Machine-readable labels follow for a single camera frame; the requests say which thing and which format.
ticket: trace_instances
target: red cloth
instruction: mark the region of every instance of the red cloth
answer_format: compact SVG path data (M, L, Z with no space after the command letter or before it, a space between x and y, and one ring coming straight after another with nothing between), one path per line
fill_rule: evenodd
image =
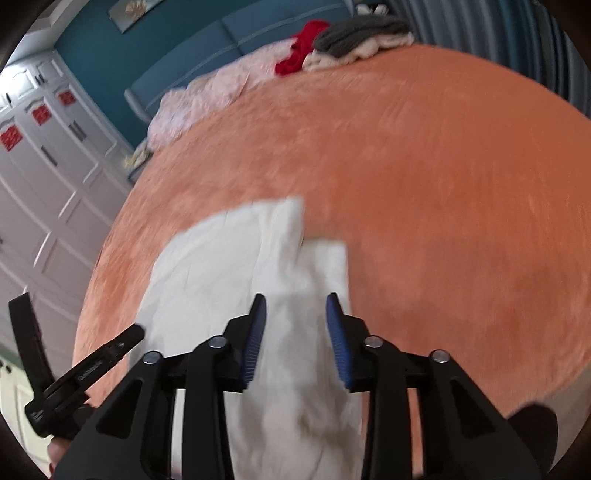
M306 55L314 50L314 39L329 26L330 24L324 20L310 20L304 25L301 32L293 36L295 42L291 46L291 55L275 65L275 73L283 76L299 72Z

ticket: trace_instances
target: gray cloth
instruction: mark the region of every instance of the gray cloth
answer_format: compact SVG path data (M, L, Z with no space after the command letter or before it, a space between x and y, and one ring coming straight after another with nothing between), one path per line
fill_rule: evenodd
M368 38L408 32L408 24L393 15L357 15L321 32L314 39L314 49L339 59Z

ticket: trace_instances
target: pink blanket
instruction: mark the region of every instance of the pink blanket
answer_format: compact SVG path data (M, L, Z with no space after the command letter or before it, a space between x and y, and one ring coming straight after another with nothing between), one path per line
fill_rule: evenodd
M175 141L212 112L226 108L249 90L272 80L275 64L290 55L293 39L261 47L218 71L172 89L148 128L148 148L158 150Z

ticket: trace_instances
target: wall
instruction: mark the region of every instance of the wall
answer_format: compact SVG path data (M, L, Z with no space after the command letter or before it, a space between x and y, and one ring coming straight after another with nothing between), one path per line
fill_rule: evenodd
M90 0L68 25L56 49L88 94L133 145L147 125L123 96L151 65L183 40L254 0L164 0L124 34L108 15L116 0Z
M12 52L8 63L53 48L56 40L87 3L88 0L61 0L57 5L53 3L54 10L49 17L37 18Z

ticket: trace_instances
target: metal screw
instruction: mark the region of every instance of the metal screw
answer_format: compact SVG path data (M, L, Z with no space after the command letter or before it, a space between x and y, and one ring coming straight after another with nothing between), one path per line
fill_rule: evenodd
M365 346L370 348L380 348L384 344L384 340L378 336L372 335L365 339Z
M445 350L435 350L431 353L431 358L433 358L438 364L446 364L449 362L450 356Z
M146 353L142 357L142 362L144 362L147 365L154 365L161 358L162 358L162 354L160 352L156 352L156 351L152 350L151 352Z
M221 335L217 335L215 337L212 337L209 340L209 346L211 348L224 348L227 344L227 340L225 337L221 336Z

